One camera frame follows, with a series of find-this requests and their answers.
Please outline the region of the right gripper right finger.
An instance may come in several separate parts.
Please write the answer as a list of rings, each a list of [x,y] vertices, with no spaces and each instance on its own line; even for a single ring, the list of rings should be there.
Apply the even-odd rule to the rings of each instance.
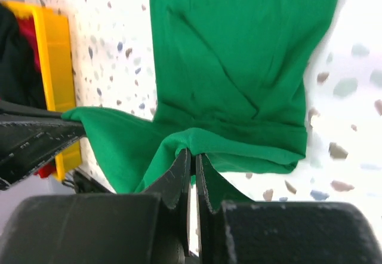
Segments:
[[[367,219],[343,202],[258,202],[195,159],[202,263],[380,263]]]

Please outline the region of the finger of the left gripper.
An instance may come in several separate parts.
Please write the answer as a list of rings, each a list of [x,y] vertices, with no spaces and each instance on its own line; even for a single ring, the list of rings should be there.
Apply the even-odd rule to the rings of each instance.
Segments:
[[[1,189],[7,190],[86,135],[80,122],[1,101]]]

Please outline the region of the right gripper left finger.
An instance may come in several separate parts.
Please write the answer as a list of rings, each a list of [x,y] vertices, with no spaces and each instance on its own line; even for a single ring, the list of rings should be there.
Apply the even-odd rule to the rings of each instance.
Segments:
[[[139,194],[24,200],[1,235],[2,263],[190,263],[191,154]]]

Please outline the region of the green t shirt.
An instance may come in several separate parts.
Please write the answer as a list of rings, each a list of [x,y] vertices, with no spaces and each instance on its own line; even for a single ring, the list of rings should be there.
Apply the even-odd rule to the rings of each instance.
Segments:
[[[338,0],[150,0],[158,107],[100,107],[83,124],[117,193],[138,193],[183,149],[221,172],[287,174],[306,155],[303,74]]]

